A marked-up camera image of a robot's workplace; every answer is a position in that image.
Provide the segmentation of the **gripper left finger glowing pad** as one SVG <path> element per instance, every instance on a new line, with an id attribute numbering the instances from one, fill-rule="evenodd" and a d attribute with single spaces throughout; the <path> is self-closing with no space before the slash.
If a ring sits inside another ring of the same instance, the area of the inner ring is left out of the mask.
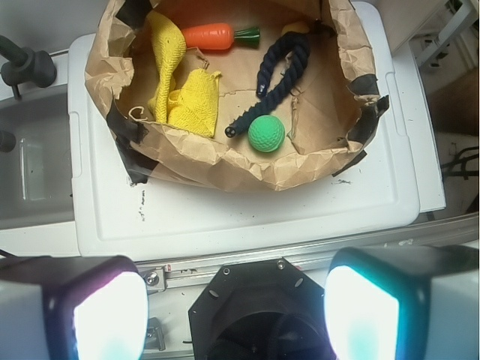
<path id="1" fill-rule="evenodd" d="M 140 359 L 148 319 L 126 256 L 1 259 L 2 359 Z"/>

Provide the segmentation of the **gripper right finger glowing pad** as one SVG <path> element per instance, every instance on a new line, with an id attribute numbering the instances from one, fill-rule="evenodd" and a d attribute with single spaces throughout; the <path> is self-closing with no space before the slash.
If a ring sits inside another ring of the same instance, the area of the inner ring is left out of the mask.
<path id="1" fill-rule="evenodd" d="M 339 359 L 478 359 L 479 249 L 342 248 L 324 314 Z"/>

